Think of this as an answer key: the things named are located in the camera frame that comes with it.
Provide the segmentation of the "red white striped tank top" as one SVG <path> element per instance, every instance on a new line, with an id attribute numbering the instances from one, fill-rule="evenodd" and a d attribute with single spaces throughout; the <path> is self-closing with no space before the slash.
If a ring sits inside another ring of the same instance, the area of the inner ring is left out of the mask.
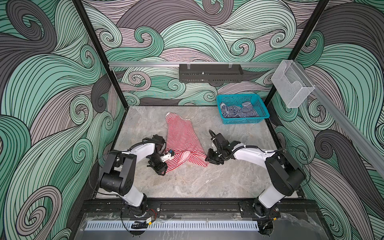
<path id="1" fill-rule="evenodd" d="M 206 168 L 206 153 L 196 135 L 191 120 L 184 119 L 176 113 L 167 113 L 168 124 L 167 148 L 175 152 L 174 158 L 167 160 L 167 172 L 173 171 L 186 162 Z"/>

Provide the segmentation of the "teal plastic basket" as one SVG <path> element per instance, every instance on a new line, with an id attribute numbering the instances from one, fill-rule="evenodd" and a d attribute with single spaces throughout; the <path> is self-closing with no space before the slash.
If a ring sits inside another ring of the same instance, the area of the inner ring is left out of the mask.
<path id="1" fill-rule="evenodd" d="M 258 124 L 270 114 L 257 94 L 218 95 L 217 106 L 223 124 Z"/>

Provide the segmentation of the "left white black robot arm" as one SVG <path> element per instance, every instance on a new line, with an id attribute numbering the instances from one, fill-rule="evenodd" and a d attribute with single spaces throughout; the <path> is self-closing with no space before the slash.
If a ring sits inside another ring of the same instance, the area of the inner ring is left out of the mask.
<path id="1" fill-rule="evenodd" d="M 148 159 L 148 167 L 164 176 L 168 170 L 166 142 L 145 139 L 133 145 L 128 151 L 113 151 L 107 154 L 98 187 L 118 196 L 131 207 L 141 208 L 146 199 L 144 193 L 134 186 L 136 163 Z"/>

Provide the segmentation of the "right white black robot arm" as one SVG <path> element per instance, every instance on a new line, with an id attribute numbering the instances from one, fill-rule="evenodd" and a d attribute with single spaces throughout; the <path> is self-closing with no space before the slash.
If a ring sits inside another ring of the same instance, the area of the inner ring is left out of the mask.
<path id="1" fill-rule="evenodd" d="M 271 185 L 255 200 L 254 208 L 262 215 L 266 210 L 299 189 L 307 174 L 295 158 L 286 151 L 278 149 L 263 150 L 258 146 L 246 145 L 239 141 L 229 142 L 220 133 L 209 131 L 214 148 L 209 149 L 206 161 L 222 165 L 229 160 L 246 161 L 264 168 L 270 177 Z"/>

